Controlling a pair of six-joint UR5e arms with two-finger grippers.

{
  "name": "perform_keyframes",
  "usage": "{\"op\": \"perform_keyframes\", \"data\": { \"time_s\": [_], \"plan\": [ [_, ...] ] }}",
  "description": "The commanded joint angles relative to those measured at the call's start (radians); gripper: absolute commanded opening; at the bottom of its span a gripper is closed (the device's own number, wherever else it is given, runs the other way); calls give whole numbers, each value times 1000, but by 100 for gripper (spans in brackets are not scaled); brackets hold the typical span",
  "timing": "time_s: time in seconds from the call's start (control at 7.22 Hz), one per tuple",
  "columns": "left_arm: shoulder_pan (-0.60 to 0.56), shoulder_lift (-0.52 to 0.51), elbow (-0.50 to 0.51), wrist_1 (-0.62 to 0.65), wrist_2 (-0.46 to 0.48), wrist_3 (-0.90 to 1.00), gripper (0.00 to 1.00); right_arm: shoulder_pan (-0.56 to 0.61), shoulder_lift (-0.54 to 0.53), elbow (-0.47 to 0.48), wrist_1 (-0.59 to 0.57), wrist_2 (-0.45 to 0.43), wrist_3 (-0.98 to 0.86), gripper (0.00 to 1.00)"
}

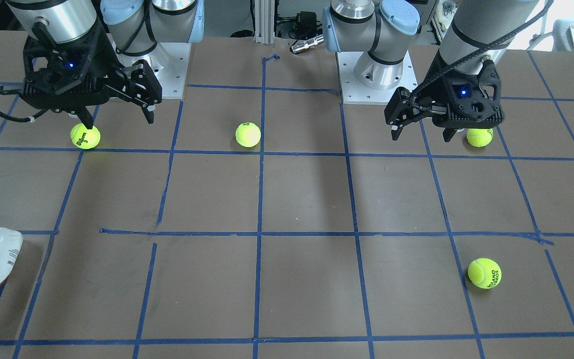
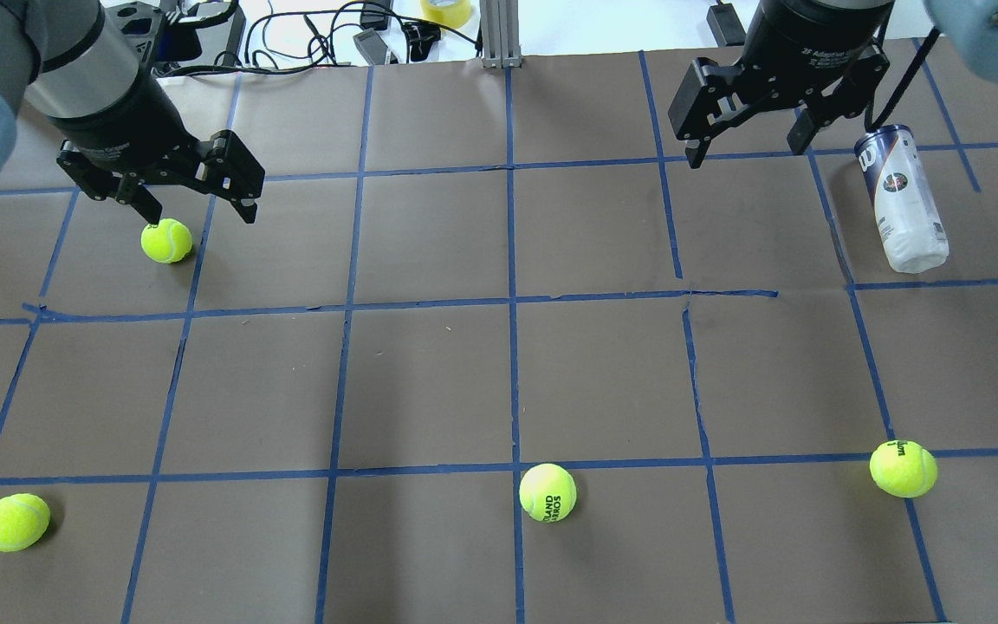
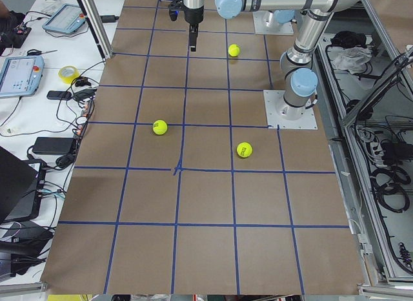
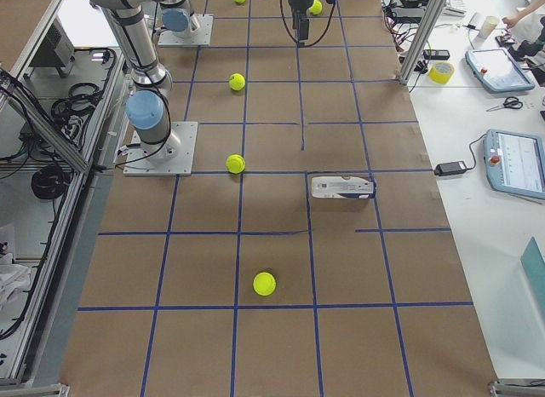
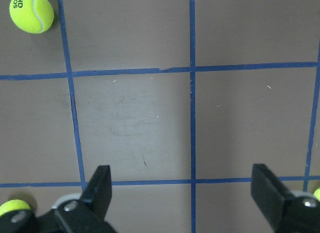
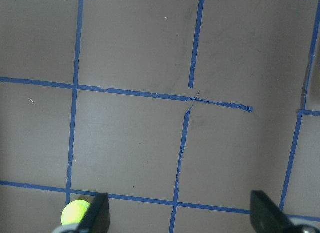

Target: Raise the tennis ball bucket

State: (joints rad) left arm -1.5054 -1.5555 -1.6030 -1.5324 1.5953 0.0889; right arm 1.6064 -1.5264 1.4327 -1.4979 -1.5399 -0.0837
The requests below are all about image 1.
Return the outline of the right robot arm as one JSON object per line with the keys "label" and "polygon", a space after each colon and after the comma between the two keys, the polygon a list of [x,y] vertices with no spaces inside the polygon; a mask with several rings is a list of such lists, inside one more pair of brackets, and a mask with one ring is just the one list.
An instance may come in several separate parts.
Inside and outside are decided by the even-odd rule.
{"label": "right robot arm", "polygon": [[38,113],[64,112],[91,129],[88,107],[112,98],[153,123],[155,106],[180,99],[188,51],[204,37],[202,0],[8,0],[27,31],[24,78],[3,86]]}

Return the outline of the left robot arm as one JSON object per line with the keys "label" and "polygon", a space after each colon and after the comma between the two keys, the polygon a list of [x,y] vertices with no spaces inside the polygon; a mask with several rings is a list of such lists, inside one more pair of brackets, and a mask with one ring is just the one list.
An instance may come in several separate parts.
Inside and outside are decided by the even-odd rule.
{"label": "left robot arm", "polygon": [[445,142],[460,129],[494,129],[504,121],[496,64],[515,36],[542,17],[535,0],[463,0],[424,80],[415,89],[397,79],[376,83],[383,71],[403,74],[403,62],[421,27],[407,0],[333,0],[323,10],[330,52],[360,52],[355,74],[373,89],[394,89],[384,119],[396,141],[403,129],[430,118]]}

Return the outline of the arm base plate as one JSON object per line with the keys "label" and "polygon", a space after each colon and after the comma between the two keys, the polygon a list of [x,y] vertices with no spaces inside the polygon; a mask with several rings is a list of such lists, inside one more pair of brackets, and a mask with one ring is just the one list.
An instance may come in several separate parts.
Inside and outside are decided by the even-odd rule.
{"label": "arm base plate", "polygon": [[387,65],[367,52],[337,53],[344,104],[387,105],[397,88],[414,89],[418,82],[410,54],[401,63]]}
{"label": "arm base plate", "polygon": [[191,43],[164,42],[158,43],[148,54],[118,54],[118,60],[124,66],[132,66],[139,59],[146,60],[161,84],[162,98],[182,100],[191,49]]}

